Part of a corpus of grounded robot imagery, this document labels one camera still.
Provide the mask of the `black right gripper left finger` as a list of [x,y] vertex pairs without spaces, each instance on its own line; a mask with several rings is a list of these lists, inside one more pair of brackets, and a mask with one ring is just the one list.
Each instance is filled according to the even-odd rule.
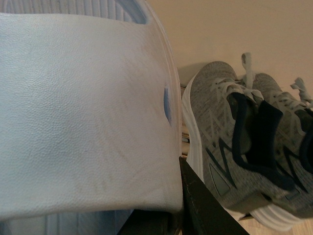
[[182,212],[134,210],[118,235],[178,235]]

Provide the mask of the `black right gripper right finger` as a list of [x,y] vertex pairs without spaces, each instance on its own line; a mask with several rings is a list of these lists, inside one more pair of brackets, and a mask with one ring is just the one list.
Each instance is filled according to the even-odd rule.
[[246,235],[248,232],[218,203],[186,159],[180,157],[184,235]]

